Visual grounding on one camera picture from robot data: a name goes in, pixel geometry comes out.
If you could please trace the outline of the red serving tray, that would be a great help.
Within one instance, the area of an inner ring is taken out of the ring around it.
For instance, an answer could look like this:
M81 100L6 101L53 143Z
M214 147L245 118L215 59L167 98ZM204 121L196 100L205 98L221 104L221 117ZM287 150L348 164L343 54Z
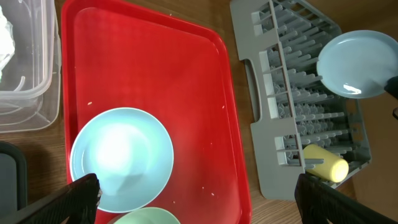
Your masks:
M62 7L65 152L97 114L139 108L167 129L174 167L152 202L181 223L249 223L251 197L226 46L207 29L126 1Z

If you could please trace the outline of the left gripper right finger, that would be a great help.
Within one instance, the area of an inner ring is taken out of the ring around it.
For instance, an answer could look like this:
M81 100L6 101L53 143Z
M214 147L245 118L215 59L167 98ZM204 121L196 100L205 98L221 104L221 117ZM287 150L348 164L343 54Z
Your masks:
M295 201L306 224L397 224L308 174L300 174Z

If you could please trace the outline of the yellow plastic cup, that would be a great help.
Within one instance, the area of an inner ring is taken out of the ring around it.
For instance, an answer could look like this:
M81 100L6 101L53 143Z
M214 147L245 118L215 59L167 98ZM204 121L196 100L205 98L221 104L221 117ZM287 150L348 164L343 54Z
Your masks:
M308 169L308 172L315 176L337 183L348 175L347 161L322 147L311 144L303 149L303 153L306 159L323 159L322 164L316 164L313 169Z

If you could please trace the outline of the light blue rice bowl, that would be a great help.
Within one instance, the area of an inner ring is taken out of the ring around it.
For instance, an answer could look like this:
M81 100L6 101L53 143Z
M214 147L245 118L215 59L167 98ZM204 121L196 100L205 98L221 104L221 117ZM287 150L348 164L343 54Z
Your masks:
M164 125L136 108L114 108L87 122L74 140L70 175L95 174L102 191L98 208L127 213L151 203L165 189L174 147Z

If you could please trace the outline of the grey dishwasher rack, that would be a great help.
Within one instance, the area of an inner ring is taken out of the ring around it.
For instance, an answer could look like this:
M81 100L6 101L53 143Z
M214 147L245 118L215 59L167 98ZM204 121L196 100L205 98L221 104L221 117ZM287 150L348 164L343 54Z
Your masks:
M359 102L329 91L316 71L338 24L306 1L232 0L230 10L263 196L294 199L299 175L324 163L304 156L311 144L346 160L349 177L365 168L372 157Z

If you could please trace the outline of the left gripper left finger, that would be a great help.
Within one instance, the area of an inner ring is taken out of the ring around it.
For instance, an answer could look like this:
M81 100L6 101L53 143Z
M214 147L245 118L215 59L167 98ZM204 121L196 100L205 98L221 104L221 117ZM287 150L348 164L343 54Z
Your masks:
M27 207L1 218L1 223L82 223L92 224L100 201L100 183L87 174Z

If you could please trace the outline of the clear plastic bin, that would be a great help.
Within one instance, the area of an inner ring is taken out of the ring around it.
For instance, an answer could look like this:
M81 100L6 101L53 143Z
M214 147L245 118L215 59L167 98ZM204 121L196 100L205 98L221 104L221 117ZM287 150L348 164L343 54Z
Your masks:
M1 1L1 132L36 131L59 114L62 51L55 3Z

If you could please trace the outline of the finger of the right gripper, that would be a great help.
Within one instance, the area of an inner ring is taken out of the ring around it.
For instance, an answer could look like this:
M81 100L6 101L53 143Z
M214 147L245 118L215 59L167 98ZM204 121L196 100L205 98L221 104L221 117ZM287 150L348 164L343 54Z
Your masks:
M387 81L384 90L395 99L398 99L398 76L390 78Z

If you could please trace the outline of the black waste tray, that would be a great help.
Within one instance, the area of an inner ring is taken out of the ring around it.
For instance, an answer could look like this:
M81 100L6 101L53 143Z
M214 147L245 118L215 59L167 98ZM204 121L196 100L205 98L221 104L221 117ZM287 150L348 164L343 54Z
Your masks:
M27 161L15 145L1 141L1 218L27 206Z

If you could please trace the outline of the mint green bowl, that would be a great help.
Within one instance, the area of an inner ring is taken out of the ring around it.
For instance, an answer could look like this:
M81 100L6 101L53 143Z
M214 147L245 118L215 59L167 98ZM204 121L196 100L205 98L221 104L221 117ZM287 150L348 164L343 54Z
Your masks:
M109 223L112 224L180 224L169 211L158 207L144 207L119 215Z

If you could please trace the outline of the light blue plate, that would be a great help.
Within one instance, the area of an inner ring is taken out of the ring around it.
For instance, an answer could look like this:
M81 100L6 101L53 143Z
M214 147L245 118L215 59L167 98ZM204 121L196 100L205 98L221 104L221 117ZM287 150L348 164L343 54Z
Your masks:
M397 41L373 30L341 34L322 48L317 73L323 85L346 98L372 98L397 76Z

